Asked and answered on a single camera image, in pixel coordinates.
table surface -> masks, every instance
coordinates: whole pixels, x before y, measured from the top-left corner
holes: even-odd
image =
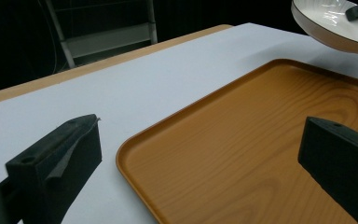
[[[245,23],[217,26],[0,91],[0,181],[7,176],[6,161],[68,119],[96,114],[103,162],[63,223],[155,223],[116,167],[118,148],[141,130],[280,58],[358,78],[358,54],[330,49],[306,35]]]

wood grain pattern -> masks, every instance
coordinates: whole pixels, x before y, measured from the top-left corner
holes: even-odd
[[[210,35],[227,28],[232,27],[231,25],[218,25],[215,27],[211,27],[209,29],[205,29],[193,34],[180,36],[171,40],[167,40],[156,45],[152,45],[149,47],[145,47],[142,49],[137,49],[134,51],[130,51],[128,53],[120,54],[115,57],[111,57],[108,59],[100,60],[96,63],[90,63],[87,65],[79,66],[77,68],[61,72],[55,75],[51,75],[49,77],[39,78],[37,80],[33,80],[27,83],[20,84],[18,86],[10,87],[0,91],[0,102],[23,95],[28,92],[38,91],[40,89],[62,83],[64,81],[70,80],[72,78],[81,77],[87,75],[89,73],[104,69],[109,66],[113,66],[119,63],[124,63],[130,61],[132,59],[136,59],[139,57],[143,57],[145,55],[157,52],[159,50],[167,49],[169,47],[185,43],[186,41],[190,41],[205,35]]]
[[[297,162],[307,116],[358,132],[358,80],[273,61],[133,136],[117,167],[161,223],[356,223]]]

white bowl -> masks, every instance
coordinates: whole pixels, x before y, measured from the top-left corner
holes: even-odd
[[[358,53],[358,20],[345,11],[356,4],[346,0],[293,0],[297,24],[311,37],[333,49]]]

wooden tray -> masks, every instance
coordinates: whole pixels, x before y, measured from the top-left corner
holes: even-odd
[[[117,167],[161,223],[355,223],[297,162],[307,116],[358,132],[358,80],[272,61],[133,136]]]

dark background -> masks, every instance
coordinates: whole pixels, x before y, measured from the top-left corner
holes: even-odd
[[[103,5],[117,0],[53,0],[56,8]],[[158,42],[219,24],[261,24],[299,34],[291,0],[155,0]],[[58,12],[66,37],[147,21],[144,1]],[[0,90],[49,76],[65,67],[44,0],[0,0]]]

